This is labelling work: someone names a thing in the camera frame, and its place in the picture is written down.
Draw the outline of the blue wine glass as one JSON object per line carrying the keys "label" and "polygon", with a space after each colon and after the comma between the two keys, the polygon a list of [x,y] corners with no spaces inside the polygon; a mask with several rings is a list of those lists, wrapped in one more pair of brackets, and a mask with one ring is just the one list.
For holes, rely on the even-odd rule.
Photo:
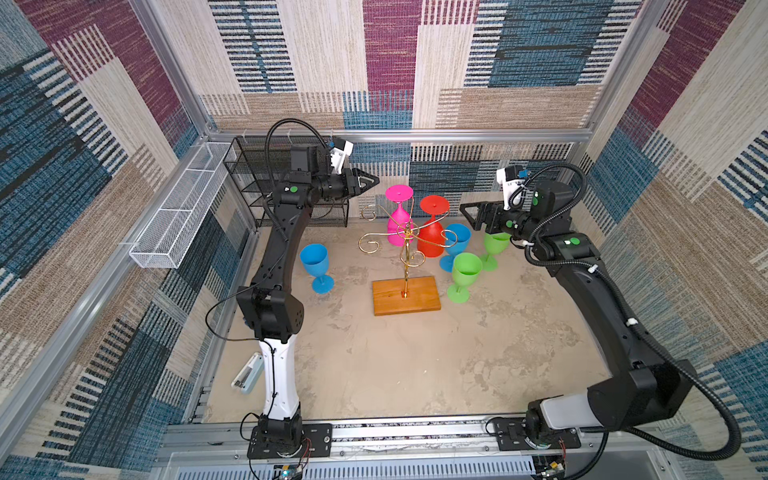
{"label": "blue wine glass", "polygon": [[471,230],[460,223],[450,224],[444,229],[445,255],[440,259],[440,268],[451,273],[455,258],[463,253],[471,239]]}
{"label": "blue wine glass", "polygon": [[300,261],[312,281],[312,289],[319,295],[329,293],[334,287],[334,279],[328,275],[330,266],[328,249],[322,244],[310,244],[300,252]]}

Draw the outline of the blue wine glass front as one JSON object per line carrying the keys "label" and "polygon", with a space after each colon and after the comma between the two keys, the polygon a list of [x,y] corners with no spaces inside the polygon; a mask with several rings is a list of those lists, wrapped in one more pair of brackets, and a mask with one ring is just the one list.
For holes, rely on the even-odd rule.
{"label": "blue wine glass front", "polygon": [[334,279],[328,275],[330,266],[328,249],[322,244],[310,244],[300,252],[300,261],[312,281],[312,289],[319,295],[329,293],[334,287]]}

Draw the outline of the green wine glass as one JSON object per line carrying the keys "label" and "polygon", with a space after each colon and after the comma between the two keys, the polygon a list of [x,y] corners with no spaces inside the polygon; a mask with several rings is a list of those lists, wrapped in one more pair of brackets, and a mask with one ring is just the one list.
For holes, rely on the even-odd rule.
{"label": "green wine glass", "polygon": [[486,233],[483,238],[485,253],[480,256],[485,271],[495,271],[498,268],[496,256],[510,246],[511,235],[507,233]]}
{"label": "green wine glass", "polygon": [[453,284],[446,292],[448,299],[457,304],[466,303],[470,297],[469,287],[482,271],[483,262],[477,255],[467,252],[457,255],[452,267]]}

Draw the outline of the pink wine glass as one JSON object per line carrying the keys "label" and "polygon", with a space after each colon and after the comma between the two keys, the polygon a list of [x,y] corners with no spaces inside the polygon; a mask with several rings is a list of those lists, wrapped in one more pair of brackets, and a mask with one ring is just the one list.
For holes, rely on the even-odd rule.
{"label": "pink wine glass", "polygon": [[386,190],[385,197],[395,204],[387,222],[387,239],[391,245],[402,247],[405,243],[405,228],[411,221],[404,204],[412,199],[413,189],[404,184],[394,185]]}

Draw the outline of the green wine glass front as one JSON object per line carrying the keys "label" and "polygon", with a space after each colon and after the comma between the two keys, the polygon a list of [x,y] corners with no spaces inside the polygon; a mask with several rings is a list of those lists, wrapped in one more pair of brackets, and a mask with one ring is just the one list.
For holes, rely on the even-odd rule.
{"label": "green wine glass front", "polygon": [[498,268],[496,256],[510,246],[511,235],[507,233],[486,233],[483,238],[485,253],[480,256],[485,271],[495,271]]}

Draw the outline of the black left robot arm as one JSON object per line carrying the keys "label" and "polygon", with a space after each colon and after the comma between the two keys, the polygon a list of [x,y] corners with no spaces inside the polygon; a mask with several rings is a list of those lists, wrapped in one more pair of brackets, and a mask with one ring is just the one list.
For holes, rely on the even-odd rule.
{"label": "black left robot arm", "polygon": [[271,160],[266,158],[265,174],[255,175],[271,232],[256,274],[234,295],[265,362],[265,406],[247,439],[251,460],[291,458],[309,450],[295,379],[295,345],[303,326],[304,306],[292,293],[292,277],[314,207],[319,201],[360,196],[380,182],[376,175],[346,166],[352,142],[340,139],[329,144],[308,122],[297,123],[318,142],[292,147],[285,174],[275,174]]}

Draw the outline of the green wine glass back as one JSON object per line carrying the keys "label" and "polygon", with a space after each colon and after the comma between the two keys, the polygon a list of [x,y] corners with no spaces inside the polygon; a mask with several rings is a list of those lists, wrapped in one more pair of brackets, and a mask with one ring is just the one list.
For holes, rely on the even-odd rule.
{"label": "green wine glass back", "polygon": [[457,304],[466,303],[470,297],[469,287],[482,271],[483,262],[477,255],[467,252],[457,255],[452,267],[453,284],[446,292],[448,299]]}

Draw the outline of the red wine glass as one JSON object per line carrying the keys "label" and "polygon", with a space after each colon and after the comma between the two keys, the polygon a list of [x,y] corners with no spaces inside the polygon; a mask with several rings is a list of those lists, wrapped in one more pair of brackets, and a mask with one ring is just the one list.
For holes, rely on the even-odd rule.
{"label": "red wine glass", "polygon": [[419,204],[421,210],[430,218],[421,226],[417,235],[417,249],[427,258],[443,255],[445,238],[440,218],[450,209],[447,199],[439,195],[424,197]]}

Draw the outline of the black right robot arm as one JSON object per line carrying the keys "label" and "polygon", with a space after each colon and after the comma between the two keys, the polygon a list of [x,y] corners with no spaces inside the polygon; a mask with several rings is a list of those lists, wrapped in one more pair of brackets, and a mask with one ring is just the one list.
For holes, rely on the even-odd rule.
{"label": "black right robot arm", "polygon": [[[664,450],[700,461],[721,461],[740,449],[742,434],[724,401],[703,383],[688,360],[675,359],[645,328],[612,280],[590,238],[571,228],[570,211],[583,198],[585,172],[559,162],[508,189],[502,200],[463,203],[459,210],[475,231],[503,233],[528,263],[547,270],[569,294],[596,340],[608,379],[579,394],[529,403],[524,431],[534,446],[550,445],[571,430],[623,431]],[[728,432],[725,444],[700,451],[643,431],[673,417],[691,389],[715,408]]]}

